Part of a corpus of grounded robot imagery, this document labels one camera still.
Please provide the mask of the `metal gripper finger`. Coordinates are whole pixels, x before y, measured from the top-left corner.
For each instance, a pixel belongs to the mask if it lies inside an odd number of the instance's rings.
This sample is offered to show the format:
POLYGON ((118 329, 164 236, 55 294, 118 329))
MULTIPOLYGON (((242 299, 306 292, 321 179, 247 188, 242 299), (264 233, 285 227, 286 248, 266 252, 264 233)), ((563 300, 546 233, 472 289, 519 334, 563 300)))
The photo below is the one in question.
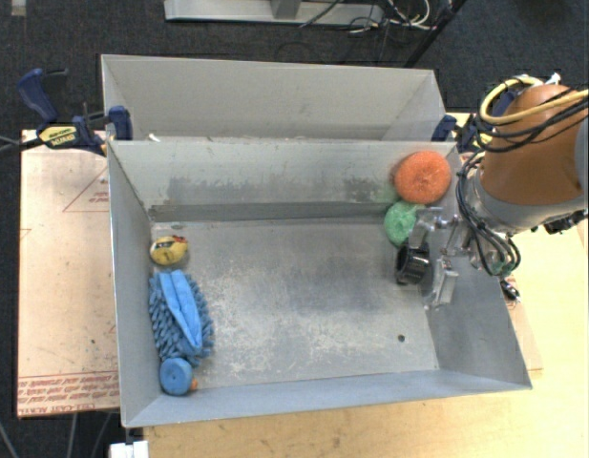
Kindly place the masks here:
POLYGON ((430 310, 453 302, 459 274, 449 257, 441 256, 431 271, 430 288, 425 294, 425 308, 430 310))
POLYGON ((450 218, 442 216, 442 207, 427 207, 415 212, 415 222, 410 230, 410 247, 420 249, 426 241, 429 233, 436 230, 448 230, 449 237, 441 250, 443 252, 455 252, 459 237, 459 216, 450 218))

